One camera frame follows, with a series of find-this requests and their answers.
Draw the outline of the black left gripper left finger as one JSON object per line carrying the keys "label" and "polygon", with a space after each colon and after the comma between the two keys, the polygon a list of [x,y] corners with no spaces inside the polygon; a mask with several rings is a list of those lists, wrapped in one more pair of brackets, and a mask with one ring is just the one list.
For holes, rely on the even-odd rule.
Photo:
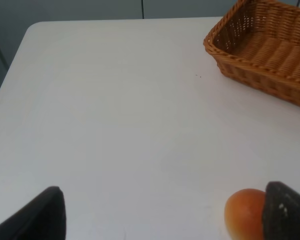
{"label": "black left gripper left finger", "polygon": [[0,224],[0,240],[64,240],[66,206],[62,190],[50,186]]}

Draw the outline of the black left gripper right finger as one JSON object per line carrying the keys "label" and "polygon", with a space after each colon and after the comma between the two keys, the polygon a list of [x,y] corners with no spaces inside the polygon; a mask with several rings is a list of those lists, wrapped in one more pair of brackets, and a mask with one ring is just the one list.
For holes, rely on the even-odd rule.
{"label": "black left gripper right finger", "polygon": [[300,240],[300,194],[280,181],[270,181],[262,227],[265,240]]}

